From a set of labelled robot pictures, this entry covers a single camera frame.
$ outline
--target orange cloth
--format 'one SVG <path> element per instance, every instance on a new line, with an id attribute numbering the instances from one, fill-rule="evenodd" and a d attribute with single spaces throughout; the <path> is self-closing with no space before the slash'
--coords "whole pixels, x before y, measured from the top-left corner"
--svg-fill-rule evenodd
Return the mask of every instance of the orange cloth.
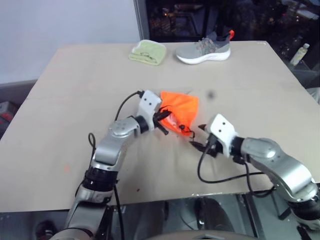
<path id="1" fill-rule="evenodd" d="M 190 136 L 191 124 L 198 113 L 199 99 L 196 96 L 167 91 L 161 92 L 161 99 L 161 112 L 171 111 L 167 118 L 161 120 L 161 124 L 178 134 Z"/>

